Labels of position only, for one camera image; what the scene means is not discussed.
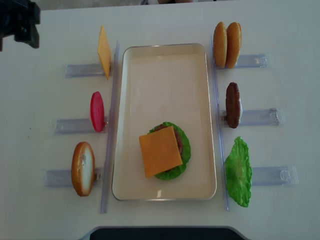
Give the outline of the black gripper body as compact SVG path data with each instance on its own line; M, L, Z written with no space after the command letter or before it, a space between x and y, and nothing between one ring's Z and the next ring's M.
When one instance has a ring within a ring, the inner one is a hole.
M0 44L14 36L16 42L34 49L40 46L36 25L41 23L41 9L31 0L0 0Z

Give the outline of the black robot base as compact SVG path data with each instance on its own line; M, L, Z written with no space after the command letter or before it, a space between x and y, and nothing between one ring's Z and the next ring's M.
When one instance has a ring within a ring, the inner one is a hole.
M114 227L90 234L91 240L242 240L228 228L210 227Z

